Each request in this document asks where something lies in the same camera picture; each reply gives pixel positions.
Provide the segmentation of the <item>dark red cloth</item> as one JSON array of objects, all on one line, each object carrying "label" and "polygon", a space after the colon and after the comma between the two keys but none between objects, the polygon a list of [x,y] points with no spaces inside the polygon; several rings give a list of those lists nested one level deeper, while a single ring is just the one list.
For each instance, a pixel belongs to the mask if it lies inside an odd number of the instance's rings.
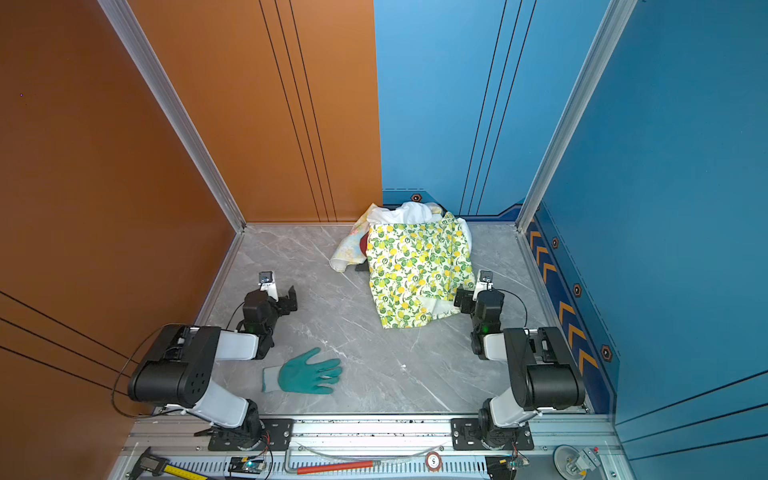
[{"label": "dark red cloth", "polygon": [[368,232],[366,232],[366,233],[365,233],[365,234],[364,234],[364,235],[363,235],[363,236],[360,238],[360,242],[359,242],[359,248],[360,248],[360,251],[361,251],[361,254],[363,255],[363,257],[366,257],[366,256],[367,256],[367,248],[368,248],[368,237],[369,237],[369,233],[368,233]]}]

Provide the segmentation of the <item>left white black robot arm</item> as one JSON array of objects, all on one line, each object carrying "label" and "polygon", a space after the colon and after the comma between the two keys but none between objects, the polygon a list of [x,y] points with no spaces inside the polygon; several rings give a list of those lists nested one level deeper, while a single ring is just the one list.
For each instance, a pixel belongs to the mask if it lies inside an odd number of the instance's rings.
[{"label": "left white black robot arm", "polygon": [[128,383],[131,400],[175,407],[209,427],[197,437],[211,451],[285,451],[294,422],[263,420],[255,401],[212,379],[218,361],[262,360],[274,346],[277,320],[298,310],[296,290],[279,296],[272,284],[248,293],[244,318],[233,331],[218,326],[167,325],[158,333]]}]

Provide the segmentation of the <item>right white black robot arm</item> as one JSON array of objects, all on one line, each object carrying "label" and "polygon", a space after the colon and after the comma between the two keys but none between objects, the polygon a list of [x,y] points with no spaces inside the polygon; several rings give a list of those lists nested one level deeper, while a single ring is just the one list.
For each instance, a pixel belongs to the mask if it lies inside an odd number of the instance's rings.
[{"label": "right white black robot arm", "polygon": [[488,449],[531,450],[528,423],[549,411],[579,407],[586,387],[563,334],[556,327],[504,328],[501,313],[505,293],[459,289],[454,305],[470,316],[471,348],[486,361],[507,365],[508,387],[484,401],[476,430],[465,444]]}]

